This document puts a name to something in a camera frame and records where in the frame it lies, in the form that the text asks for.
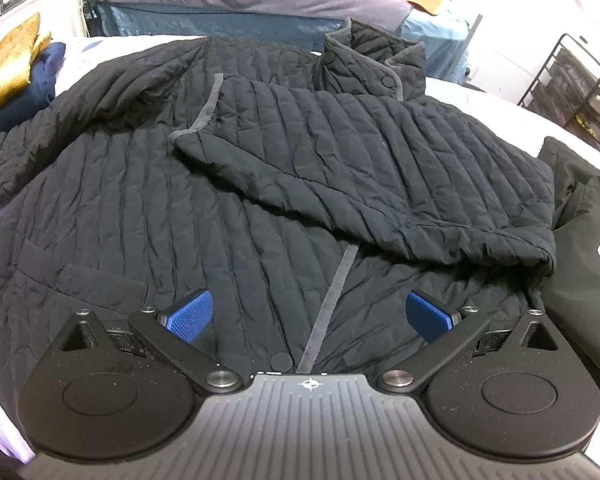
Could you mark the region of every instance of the blue textured pad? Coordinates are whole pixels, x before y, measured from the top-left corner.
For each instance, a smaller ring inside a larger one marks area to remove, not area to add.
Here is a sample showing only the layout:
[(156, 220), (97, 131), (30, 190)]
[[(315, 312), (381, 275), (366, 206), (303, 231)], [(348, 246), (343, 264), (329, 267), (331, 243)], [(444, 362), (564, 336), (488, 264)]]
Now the blue textured pad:
[(211, 322), (214, 313), (214, 299), (206, 290), (177, 312), (167, 318), (165, 327), (187, 343), (198, 337), (205, 327)]
[(450, 316), (414, 292), (407, 296), (406, 313), (409, 324), (427, 343), (435, 341), (454, 325)]

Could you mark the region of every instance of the white wall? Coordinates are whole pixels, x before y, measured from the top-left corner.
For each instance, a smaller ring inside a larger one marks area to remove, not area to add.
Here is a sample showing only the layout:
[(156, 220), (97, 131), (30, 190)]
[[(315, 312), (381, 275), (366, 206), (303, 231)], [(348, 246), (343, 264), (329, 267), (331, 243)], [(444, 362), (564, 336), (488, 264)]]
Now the white wall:
[[(522, 96), (562, 33), (591, 41), (593, 17), (600, 23), (600, 0), (581, 0), (586, 12), (575, 0), (454, 1), (468, 14), (484, 16), (469, 47), (472, 83), (511, 102)], [(600, 56), (600, 48), (590, 47)]]

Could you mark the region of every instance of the silver bolt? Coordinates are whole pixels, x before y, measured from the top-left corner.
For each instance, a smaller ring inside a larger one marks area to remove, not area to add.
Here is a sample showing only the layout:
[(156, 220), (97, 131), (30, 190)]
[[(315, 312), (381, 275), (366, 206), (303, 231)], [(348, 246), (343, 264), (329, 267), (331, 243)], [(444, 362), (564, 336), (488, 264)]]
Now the silver bolt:
[(206, 382), (216, 388), (229, 388), (238, 382), (238, 376), (228, 370), (216, 370), (206, 376)]
[(382, 382), (388, 386), (401, 388), (402, 386), (409, 386), (409, 384), (413, 383), (413, 376), (404, 370), (389, 370), (382, 374)]

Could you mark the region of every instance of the jacket collar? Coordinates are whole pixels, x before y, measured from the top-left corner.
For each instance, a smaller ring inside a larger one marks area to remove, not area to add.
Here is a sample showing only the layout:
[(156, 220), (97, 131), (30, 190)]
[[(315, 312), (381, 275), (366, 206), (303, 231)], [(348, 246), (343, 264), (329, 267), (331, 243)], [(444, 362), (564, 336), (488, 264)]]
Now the jacket collar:
[(424, 95), (425, 66), (424, 43), (347, 18), (324, 37), (314, 88), (407, 101)]

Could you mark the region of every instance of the black quilted jacket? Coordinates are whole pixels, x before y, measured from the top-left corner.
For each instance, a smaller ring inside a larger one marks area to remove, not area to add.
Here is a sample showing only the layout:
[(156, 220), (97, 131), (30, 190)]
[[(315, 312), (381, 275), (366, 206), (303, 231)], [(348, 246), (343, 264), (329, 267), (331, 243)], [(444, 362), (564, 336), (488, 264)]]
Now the black quilted jacket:
[(421, 44), (357, 22), (322, 57), (175, 41), (99, 66), (0, 134), (0, 204), (19, 192), (0, 219), (10, 417), (78, 308), (120, 319), (207, 288), (214, 318), (194, 345), (248, 378), (280, 352), (314, 372), (408, 357), (412, 288), (499, 318), (538, 306), (555, 264), (549, 168), (424, 85)]

